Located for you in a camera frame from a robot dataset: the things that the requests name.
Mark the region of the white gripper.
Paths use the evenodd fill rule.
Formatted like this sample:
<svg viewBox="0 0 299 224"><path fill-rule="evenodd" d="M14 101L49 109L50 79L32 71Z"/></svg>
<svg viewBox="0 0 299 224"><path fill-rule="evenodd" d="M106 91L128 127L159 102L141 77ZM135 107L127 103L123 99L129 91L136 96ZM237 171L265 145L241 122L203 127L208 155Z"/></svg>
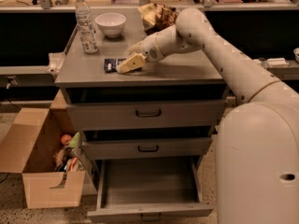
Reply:
<svg viewBox="0 0 299 224"><path fill-rule="evenodd" d="M149 35L144 40L133 44L128 52L131 55L116 67L120 74L141 68L146 63L146 58L148 63L156 63L164 58L158 46L156 35Z"/></svg>

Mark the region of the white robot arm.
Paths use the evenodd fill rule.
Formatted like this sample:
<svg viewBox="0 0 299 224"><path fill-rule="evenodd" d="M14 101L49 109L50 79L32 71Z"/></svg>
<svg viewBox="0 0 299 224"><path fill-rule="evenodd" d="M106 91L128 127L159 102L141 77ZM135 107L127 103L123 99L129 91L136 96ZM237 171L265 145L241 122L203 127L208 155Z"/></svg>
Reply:
<svg viewBox="0 0 299 224"><path fill-rule="evenodd" d="M202 50L238 102L216 144L218 224L299 224L299 93L218 35L205 13L133 45L126 73L173 53Z"/></svg>

